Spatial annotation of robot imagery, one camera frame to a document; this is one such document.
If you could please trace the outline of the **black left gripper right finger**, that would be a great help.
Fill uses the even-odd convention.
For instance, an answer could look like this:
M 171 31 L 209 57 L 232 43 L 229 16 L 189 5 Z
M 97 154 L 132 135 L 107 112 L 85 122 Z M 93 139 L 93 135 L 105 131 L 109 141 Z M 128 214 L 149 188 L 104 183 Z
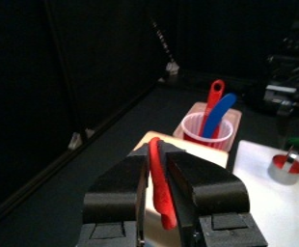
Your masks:
M 243 181 L 164 141 L 159 150 L 181 247 L 267 247 Z

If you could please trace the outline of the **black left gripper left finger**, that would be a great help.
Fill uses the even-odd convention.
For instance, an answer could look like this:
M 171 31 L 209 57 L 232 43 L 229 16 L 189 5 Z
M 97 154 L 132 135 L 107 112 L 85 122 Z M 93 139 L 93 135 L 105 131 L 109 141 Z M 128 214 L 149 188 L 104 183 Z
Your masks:
M 148 175 L 148 145 L 144 144 L 95 179 L 85 193 L 76 247 L 144 246 Z

